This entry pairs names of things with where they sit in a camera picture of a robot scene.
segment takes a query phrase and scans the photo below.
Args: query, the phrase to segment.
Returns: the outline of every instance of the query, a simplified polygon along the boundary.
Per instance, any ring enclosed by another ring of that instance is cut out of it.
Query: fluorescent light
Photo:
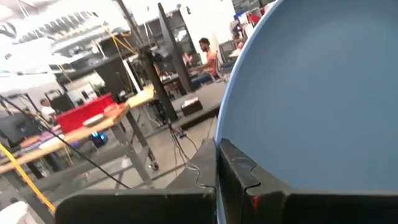
[[[42,3],[42,2],[50,2],[52,0],[23,0],[23,2],[30,4],[30,5],[34,5],[37,3]]]
[[[13,12],[11,9],[9,9],[6,6],[0,5],[0,19],[5,19],[7,17],[10,17],[13,15]]]

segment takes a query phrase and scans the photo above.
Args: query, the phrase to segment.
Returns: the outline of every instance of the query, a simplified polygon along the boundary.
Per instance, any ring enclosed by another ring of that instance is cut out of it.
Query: ceiling
[[[59,0],[0,0],[0,22],[23,18],[26,15],[37,15],[42,9],[57,1]]]

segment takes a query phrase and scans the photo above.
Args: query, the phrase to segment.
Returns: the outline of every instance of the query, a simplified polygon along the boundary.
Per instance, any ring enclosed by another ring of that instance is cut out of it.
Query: workbench
[[[151,165],[157,167],[155,157],[137,125],[134,117],[132,116],[130,110],[133,108],[140,107],[150,100],[154,99],[154,89],[152,85],[146,86],[144,91],[138,93],[137,95],[129,98],[124,106],[116,108],[112,111],[105,113],[105,119],[100,123],[87,127],[81,127],[69,133],[66,133],[63,140],[68,143],[73,143],[75,141],[82,140],[84,138],[90,137],[93,132],[100,132],[106,129],[112,130],[116,139],[119,141],[119,146],[114,149],[100,152],[94,158],[91,158],[99,166],[117,159],[119,157],[127,155],[130,159],[132,166],[136,168],[141,179],[148,187],[152,187],[152,180],[146,170],[146,157],[149,157]],[[133,148],[131,142],[126,136],[126,133],[121,129],[120,122],[123,117],[126,117],[129,121],[134,134],[137,136],[140,144],[142,145],[142,150],[140,154],[136,152]],[[23,165],[28,162],[36,161],[41,159],[50,153],[57,152],[65,147],[65,144],[61,140],[57,140],[48,144],[41,149],[33,149],[28,153],[22,155],[17,159],[18,164]],[[48,177],[36,180],[34,183],[39,188],[40,191],[45,192],[46,190],[51,190],[52,188],[60,185],[62,182],[71,180],[80,174],[84,174],[95,167],[87,162],[81,162],[75,166],[69,167],[67,169],[61,170],[50,174]],[[116,175],[120,172],[110,173],[111,175]],[[5,176],[5,178],[10,182],[10,184],[19,192],[19,195],[24,198],[24,200],[29,204],[30,207],[38,214],[38,216],[43,219],[45,223],[53,223],[53,215],[49,212],[48,208],[36,197],[33,191],[26,185],[25,181],[20,177],[20,175],[15,171],[15,167],[10,163],[0,165],[0,175]]]

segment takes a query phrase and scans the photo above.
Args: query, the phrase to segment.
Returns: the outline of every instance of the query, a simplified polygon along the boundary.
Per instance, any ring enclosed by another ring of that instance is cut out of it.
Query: black stand
[[[146,69],[149,79],[156,90],[157,96],[164,107],[167,117],[171,120],[171,122],[178,120],[178,116],[169,100],[169,97],[167,96],[167,93],[163,87],[163,83],[156,74],[156,70],[154,68],[154,57],[152,56],[149,46],[140,48],[140,59],[144,68]]]

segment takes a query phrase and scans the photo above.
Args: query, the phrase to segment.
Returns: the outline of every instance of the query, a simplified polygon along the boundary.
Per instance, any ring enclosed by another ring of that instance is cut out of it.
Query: person
[[[55,110],[51,107],[51,104],[48,99],[41,99],[40,104],[42,107],[42,115],[46,121],[52,121],[55,116]]]
[[[217,53],[210,49],[210,41],[207,38],[202,37],[199,40],[199,45],[200,49],[203,52],[206,52],[207,62],[204,65],[199,65],[189,69],[189,72],[203,71],[201,75],[191,79],[194,90],[199,89],[202,84],[212,81],[212,77],[216,80],[219,79],[216,71]]]

